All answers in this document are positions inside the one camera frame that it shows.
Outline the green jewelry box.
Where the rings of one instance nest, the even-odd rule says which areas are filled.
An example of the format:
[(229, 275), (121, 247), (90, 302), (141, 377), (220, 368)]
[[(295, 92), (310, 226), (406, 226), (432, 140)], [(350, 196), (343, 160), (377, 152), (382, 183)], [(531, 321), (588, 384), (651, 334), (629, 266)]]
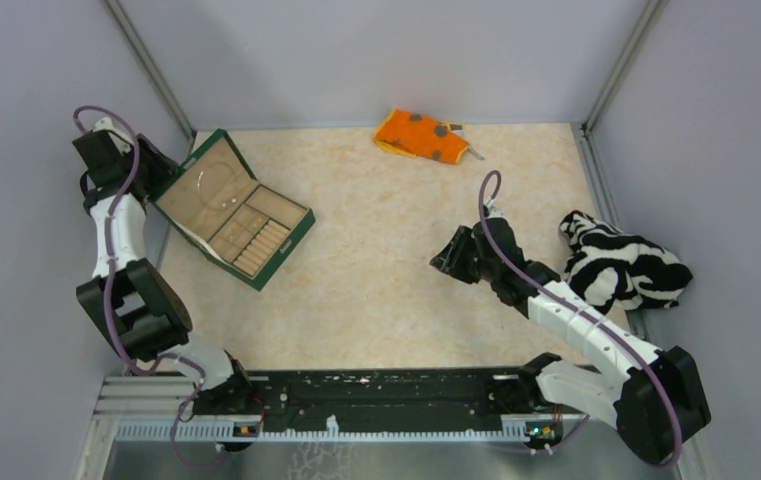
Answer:
[[(201, 170), (217, 161), (235, 169), (237, 202), (227, 210), (205, 208), (196, 193)], [(262, 183), (230, 134), (217, 129), (161, 191), (155, 208), (211, 263), (256, 291), (270, 282), (316, 223), (313, 210)]]

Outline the silver bangle with pearls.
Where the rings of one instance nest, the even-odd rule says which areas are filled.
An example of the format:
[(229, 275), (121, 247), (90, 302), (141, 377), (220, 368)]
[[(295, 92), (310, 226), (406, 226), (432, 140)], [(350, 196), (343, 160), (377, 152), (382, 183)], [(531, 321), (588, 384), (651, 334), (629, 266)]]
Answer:
[(237, 202), (238, 175), (223, 161), (204, 167), (196, 180), (196, 193), (202, 205), (214, 211), (227, 210)]

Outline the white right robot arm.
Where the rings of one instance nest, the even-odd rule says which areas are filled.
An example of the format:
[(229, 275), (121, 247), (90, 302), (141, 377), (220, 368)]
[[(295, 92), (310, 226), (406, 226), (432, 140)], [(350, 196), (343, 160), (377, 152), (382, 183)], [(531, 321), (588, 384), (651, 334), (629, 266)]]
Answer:
[(711, 421), (694, 358), (664, 350), (620, 328), (582, 300), (547, 265), (525, 258), (502, 219), (461, 226), (429, 262), (466, 284), (486, 282), (501, 303), (550, 330), (590, 361), (582, 368), (554, 354), (526, 364), (519, 398), (532, 412), (553, 403), (612, 427), (642, 461), (668, 466)]

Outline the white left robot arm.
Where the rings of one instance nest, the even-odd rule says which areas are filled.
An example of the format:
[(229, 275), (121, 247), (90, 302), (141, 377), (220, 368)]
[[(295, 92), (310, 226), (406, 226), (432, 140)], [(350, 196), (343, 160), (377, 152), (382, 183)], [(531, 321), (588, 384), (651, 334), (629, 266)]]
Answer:
[(97, 234), (95, 267), (76, 288), (78, 303), (133, 375), (169, 366), (191, 381), (195, 412), (248, 411), (256, 388), (246, 370), (194, 336), (186, 306), (147, 257), (146, 207), (177, 163), (108, 111), (91, 127), (75, 124), (73, 146), (86, 166), (80, 189)]

